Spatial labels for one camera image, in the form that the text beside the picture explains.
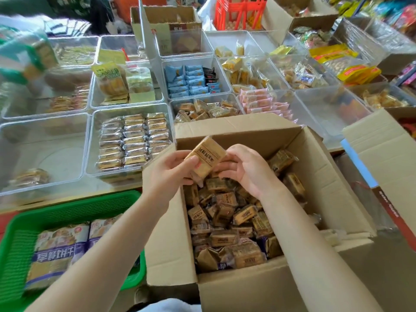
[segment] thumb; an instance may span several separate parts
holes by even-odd
[[[172,171],[175,177],[182,179],[187,177],[197,164],[199,164],[199,158],[197,156],[191,156],[185,159],[177,167],[173,168]]]

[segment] forearm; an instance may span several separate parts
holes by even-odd
[[[27,311],[108,311],[162,216],[155,201],[138,199]]]
[[[286,188],[261,200],[309,312],[381,312]]]

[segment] person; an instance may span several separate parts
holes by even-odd
[[[155,161],[149,187],[136,203],[27,312],[108,311],[169,201],[180,186],[193,183],[190,171],[199,159],[192,156],[185,160],[189,153],[175,151]],[[262,203],[309,312],[382,311],[260,154],[244,145],[233,145],[215,170],[220,171],[219,177],[239,182]],[[170,299],[144,310],[201,308]]]

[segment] blue stripe on box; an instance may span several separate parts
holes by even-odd
[[[346,139],[341,141],[341,146],[344,148],[345,152],[348,154],[351,161],[354,163],[355,167],[358,169],[362,177],[365,179],[368,186],[370,186],[370,188],[372,189],[375,187],[378,187],[379,184],[371,175],[370,171],[367,169],[364,163],[360,160],[360,158],[358,157],[358,154],[354,151],[353,148],[351,148],[351,146],[349,145]]]

